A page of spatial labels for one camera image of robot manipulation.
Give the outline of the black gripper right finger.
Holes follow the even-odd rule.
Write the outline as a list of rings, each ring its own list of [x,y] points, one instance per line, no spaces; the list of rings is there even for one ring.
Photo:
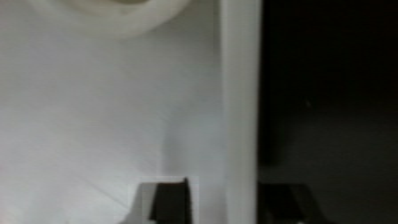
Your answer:
[[[331,224],[303,184],[259,185],[259,224]]]

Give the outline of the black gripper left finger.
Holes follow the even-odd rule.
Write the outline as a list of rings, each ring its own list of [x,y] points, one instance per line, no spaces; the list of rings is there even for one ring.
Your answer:
[[[187,179],[141,184],[141,224],[191,224]]]

